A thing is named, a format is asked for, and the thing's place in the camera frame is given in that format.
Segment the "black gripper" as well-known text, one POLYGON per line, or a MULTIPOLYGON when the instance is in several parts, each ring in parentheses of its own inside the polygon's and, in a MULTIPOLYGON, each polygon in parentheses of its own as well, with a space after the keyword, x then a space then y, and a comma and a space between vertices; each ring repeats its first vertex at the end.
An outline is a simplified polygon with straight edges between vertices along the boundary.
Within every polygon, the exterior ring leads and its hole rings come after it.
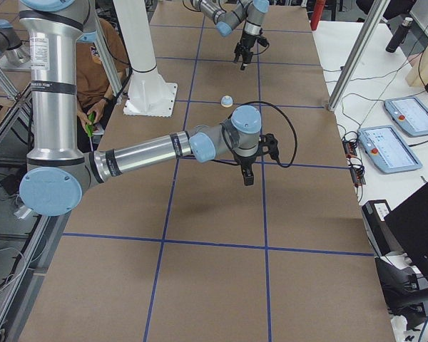
POLYGON ((245 45, 241 42, 238 42, 234 54, 235 57, 233 59, 233 63, 238 63, 241 60, 240 70, 245 70, 245 68, 250 64, 253 52, 251 51, 251 46, 245 45))
POLYGON ((261 155, 261 150, 258 146, 252 148, 237 147, 233 150, 235 161, 240 165, 245 186, 254 185, 254 174, 252 171, 253 163, 257 157, 261 155))

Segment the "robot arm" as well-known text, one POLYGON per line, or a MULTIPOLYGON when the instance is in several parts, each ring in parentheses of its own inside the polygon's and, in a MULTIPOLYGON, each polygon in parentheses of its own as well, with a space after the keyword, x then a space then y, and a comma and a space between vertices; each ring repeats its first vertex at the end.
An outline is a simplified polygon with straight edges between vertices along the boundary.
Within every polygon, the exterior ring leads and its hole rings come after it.
POLYGON ((195 0, 190 1, 189 6, 183 1, 183 5, 189 11, 202 13, 209 18, 222 37, 229 36, 239 25, 243 24, 233 59, 234 63, 241 61, 240 70, 242 71, 251 63, 255 55, 253 52, 255 44, 258 43, 265 50, 270 46, 267 38, 263 36, 262 28, 270 6, 269 1, 238 1, 232 10, 224 9, 220 1, 195 0))
MULTIPOLYGON (((266 1, 246 1, 228 12, 211 1, 192 1, 193 9, 211 18, 221 36, 245 22, 235 49, 243 56, 241 70, 250 63, 250 50, 262 33, 266 1)), ((157 69, 145 1, 115 1, 114 7, 128 48, 131 84, 125 114, 168 117, 177 93, 157 69)), ((115 63, 103 56, 104 37, 94 1, 20 1, 20 22, 29 32, 34 148, 19 187, 23 203, 50 217, 70 212, 83 194, 111 177, 193 154, 198 162, 214 160, 229 151, 241 167, 244 184, 253 184, 251 164, 264 139, 258 109, 242 105, 214 127, 172 133, 141 144, 105 152, 82 153, 77 146, 77 122, 85 133, 103 116, 110 94, 82 113, 76 87, 76 44, 92 43, 101 54, 110 86, 118 77, 115 63)))

